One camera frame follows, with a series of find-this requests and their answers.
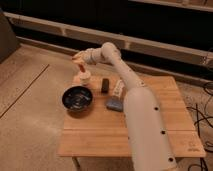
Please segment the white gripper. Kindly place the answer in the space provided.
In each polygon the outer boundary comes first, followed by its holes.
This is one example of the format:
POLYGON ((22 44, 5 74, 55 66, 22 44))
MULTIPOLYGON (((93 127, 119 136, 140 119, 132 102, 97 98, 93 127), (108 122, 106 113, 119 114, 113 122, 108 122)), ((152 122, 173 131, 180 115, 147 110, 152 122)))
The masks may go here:
POLYGON ((72 57, 72 61, 76 65, 88 64, 90 62, 91 53, 89 50, 80 51, 75 56, 72 57))

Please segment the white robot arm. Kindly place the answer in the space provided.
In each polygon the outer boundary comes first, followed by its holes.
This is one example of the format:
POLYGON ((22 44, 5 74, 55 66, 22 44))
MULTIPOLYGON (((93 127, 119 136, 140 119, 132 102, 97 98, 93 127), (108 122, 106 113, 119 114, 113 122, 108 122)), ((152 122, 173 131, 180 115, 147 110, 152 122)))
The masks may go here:
POLYGON ((121 59, 118 48, 106 42, 101 48, 80 51, 72 60, 83 65, 111 63, 126 87, 124 114, 135 171, 179 171, 151 88, 121 59))

